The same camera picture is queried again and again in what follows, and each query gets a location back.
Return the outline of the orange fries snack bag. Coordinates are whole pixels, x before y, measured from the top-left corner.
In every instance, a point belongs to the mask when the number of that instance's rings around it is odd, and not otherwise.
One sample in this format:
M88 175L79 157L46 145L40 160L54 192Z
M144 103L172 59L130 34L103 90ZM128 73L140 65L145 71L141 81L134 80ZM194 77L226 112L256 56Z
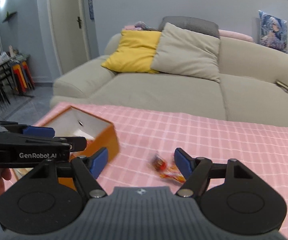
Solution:
M172 179L179 183L184 183L186 181L176 165L167 166L160 172L160 177L165 179Z

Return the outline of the small clear nut snack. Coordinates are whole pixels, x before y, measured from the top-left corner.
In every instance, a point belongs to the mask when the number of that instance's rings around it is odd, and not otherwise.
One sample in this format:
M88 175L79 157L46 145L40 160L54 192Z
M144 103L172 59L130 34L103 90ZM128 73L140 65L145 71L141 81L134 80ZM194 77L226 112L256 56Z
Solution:
M167 168L167 162L158 154L152 156L150 164L158 172L163 172Z

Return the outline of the stacked colourful stools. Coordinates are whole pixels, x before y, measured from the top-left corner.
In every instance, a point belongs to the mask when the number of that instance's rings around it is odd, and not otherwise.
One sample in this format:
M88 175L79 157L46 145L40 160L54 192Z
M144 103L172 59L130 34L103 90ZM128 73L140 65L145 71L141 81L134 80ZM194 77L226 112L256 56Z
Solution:
M26 96L29 90L34 90L35 85L26 61L13 62L11 71L14 77L14 84L20 96Z

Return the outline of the pink checkered tablecloth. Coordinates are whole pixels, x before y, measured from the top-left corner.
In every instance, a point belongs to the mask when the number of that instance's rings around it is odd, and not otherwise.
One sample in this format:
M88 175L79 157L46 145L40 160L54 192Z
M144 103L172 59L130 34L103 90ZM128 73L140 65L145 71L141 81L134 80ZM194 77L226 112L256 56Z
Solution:
M169 186L149 161L154 154L173 160L178 147L214 163L235 158L273 187L287 203L281 233L288 238L288 128L157 112L122 106L80 105L83 111L111 121L120 151L98 178L107 193L116 186Z

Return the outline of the beige sofa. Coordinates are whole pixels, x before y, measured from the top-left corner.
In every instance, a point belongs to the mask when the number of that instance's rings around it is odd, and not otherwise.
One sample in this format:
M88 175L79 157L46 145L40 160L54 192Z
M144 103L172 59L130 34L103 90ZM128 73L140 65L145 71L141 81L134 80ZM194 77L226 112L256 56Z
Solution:
M120 41L114 35L104 55L58 78L51 107L60 102L116 105L207 118L288 127L288 54L222 37L220 82L172 74L123 73L101 64Z

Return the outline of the yellow cushion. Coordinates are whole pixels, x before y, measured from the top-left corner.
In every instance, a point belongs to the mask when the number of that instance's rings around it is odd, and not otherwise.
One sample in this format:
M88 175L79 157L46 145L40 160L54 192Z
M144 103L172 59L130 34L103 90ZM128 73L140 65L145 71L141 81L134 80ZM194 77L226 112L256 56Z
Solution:
M150 73L161 32L145 30L123 30L117 50L101 64L118 73Z

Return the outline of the beige cushion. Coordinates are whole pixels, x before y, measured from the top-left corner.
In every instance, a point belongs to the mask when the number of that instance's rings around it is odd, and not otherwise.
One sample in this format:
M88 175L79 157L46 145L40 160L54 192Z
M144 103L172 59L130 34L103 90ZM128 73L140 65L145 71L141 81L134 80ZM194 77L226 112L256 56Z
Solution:
M151 69L166 74L220 82L220 39L166 23L153 57Z

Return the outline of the white door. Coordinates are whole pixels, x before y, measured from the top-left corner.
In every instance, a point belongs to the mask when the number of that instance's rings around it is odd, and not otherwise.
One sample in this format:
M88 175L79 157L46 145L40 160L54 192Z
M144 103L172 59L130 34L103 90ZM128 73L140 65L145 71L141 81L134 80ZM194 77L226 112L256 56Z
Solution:
M90 60L83 0L48 0L52 41L62 74Z

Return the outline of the pink blanket behind sofa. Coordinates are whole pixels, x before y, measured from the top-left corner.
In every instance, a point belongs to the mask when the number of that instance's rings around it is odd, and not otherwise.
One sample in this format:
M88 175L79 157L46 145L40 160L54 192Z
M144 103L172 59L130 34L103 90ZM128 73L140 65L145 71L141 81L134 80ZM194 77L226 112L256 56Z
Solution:
M229 38L234 38L237 40L242 40L242 41L247 41L247 42L252 42L252 43L254 42L254 39L251 36L238 33L238 32L234 32L234 31L219 29L219 35L221 37L229 37Z

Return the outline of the grey cushion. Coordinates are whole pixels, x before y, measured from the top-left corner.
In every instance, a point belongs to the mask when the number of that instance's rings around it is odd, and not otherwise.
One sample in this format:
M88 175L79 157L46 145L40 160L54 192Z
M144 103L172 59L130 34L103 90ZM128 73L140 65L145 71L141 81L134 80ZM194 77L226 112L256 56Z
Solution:
M211 21L186 16L166 16L162 19L158 30L162 31L166 23L181 29L220 38L218 25Z

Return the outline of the anime wall poster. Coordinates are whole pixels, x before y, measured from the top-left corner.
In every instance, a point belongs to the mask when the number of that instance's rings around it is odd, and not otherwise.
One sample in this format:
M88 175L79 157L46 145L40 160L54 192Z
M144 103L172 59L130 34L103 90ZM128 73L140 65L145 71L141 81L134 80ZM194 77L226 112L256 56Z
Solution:
M287 21L261 10L258 11L258 14L260 18L260 45L288 54Z

